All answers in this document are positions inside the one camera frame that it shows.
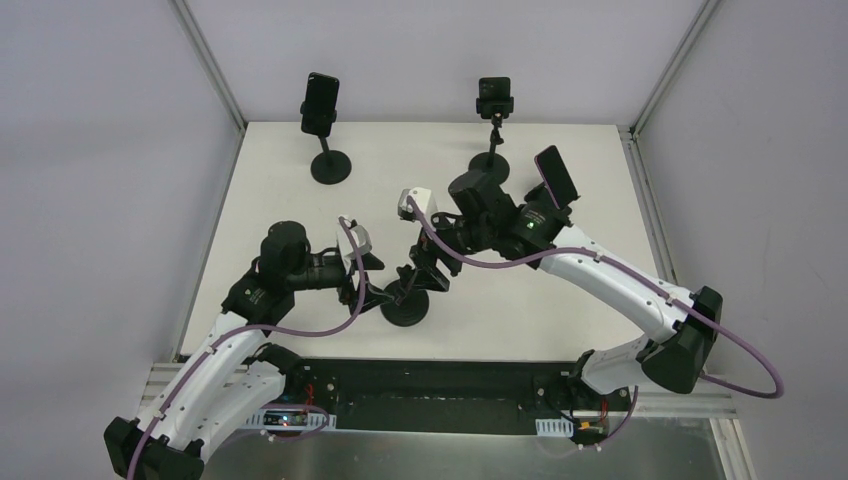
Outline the black round-base phone stand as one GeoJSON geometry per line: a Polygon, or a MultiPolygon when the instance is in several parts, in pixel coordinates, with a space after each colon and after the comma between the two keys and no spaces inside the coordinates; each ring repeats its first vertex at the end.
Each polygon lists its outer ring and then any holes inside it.
{"type": "Polygon", "coordinates": [[[384,287],[391,299],[380,306],[383,317],[398,327],[411,327],[421,322],[429,311],[426,290],[414,286],[418,271],[412,266],[397,269],[398,278],[384,287]]]}

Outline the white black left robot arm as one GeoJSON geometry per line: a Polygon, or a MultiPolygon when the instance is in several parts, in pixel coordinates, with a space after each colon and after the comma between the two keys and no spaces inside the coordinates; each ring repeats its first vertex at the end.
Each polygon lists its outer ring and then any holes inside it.
{"type": "Polygon", "coordinates": [[[337,220],[334,246],[314,253],[303,225],[269,227],[258,256],[230,288],[198,349],[135,418],[114,418],[104,431],[112,468],[123,479],[198,479],[224,441],[261,407],[297,402],[305,378],[301,358],[268,342],[271,333],[321,338],[348,328],[385,294],[367,273],[384,264],[367,229],[337,220]],[[300,291],[334,289],[350,317],[323,331],[280,326],[300,291]]]}

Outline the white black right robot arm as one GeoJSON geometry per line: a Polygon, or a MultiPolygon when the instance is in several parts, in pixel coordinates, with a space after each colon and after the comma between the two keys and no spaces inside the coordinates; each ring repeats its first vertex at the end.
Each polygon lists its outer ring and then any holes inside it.
{"type": "Polygon", "coordinates": [[[413,187],[400,195],[399,217],[422,227],[418,267],[442,261],[457,275],[472,264],[472,255],[494,251],[503,259],[500,267],[526,265],[563,279],[642,331],[628,343],[581,355],[567,384],[573,405],[593,409],[625,386],[694,390],[717,337],[708,324],[719,319],[720,294],[666,283],[606,252],[570,222],[567,209],[554,206],[543,186],[517,204],[490,175],[472,170],[450,184],[449,194],[457,215],[437,211],[429,189],[413,187]]]}

